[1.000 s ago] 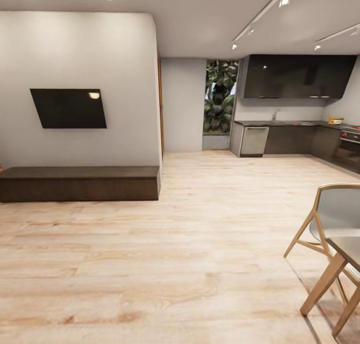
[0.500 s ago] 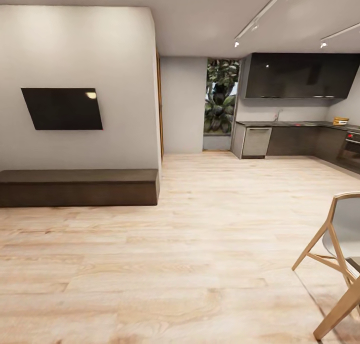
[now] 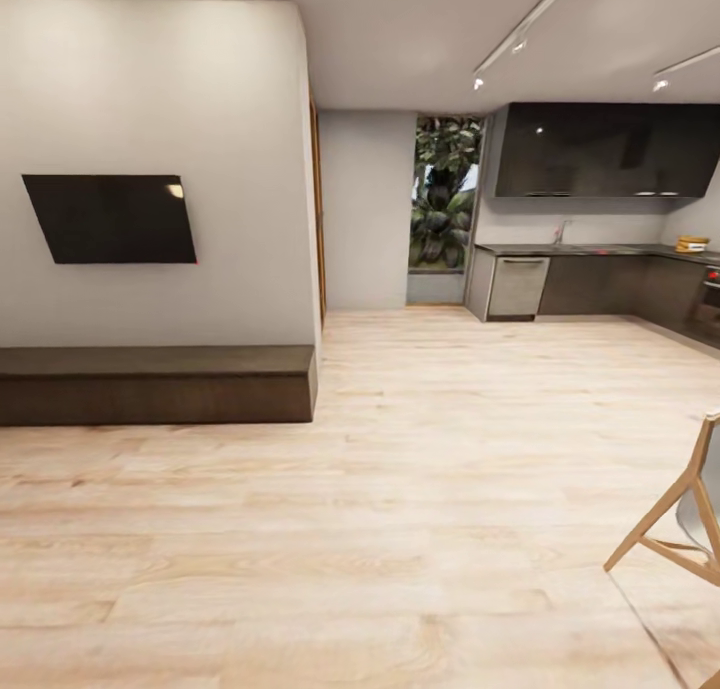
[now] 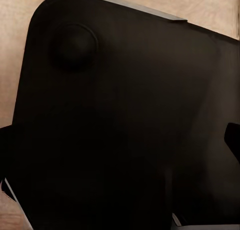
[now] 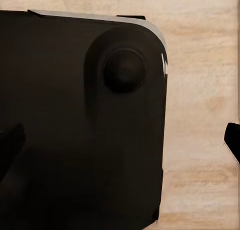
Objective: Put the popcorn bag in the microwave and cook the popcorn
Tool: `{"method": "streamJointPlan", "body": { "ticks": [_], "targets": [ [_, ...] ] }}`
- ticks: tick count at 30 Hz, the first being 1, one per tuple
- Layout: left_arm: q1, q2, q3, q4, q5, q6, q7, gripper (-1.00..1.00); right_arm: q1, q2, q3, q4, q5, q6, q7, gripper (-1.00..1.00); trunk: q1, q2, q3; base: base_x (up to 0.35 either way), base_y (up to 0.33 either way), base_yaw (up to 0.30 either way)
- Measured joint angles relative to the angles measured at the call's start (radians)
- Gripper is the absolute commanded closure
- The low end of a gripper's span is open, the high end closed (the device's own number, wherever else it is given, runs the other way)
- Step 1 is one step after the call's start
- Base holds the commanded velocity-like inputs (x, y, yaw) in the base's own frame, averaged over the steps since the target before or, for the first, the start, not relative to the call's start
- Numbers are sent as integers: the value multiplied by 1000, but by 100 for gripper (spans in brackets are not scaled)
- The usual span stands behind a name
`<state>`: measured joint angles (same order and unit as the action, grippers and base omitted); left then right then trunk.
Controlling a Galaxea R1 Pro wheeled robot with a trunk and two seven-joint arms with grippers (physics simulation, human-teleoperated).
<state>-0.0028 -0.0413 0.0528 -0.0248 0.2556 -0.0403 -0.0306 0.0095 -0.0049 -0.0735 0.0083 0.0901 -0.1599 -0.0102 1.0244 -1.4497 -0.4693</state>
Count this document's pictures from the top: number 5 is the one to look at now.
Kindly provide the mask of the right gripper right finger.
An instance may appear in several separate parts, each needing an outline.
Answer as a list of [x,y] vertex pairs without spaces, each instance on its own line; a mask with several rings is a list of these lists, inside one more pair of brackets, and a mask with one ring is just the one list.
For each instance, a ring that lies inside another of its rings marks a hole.
[[240,125],[229,123],[225,131],[224,140],[240,163]]

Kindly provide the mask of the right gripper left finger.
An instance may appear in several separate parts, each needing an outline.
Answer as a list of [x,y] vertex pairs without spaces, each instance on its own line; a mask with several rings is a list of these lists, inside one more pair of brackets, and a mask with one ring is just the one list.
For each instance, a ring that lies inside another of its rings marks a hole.
[[0,128],[0,183],[26,142],[21,123]]

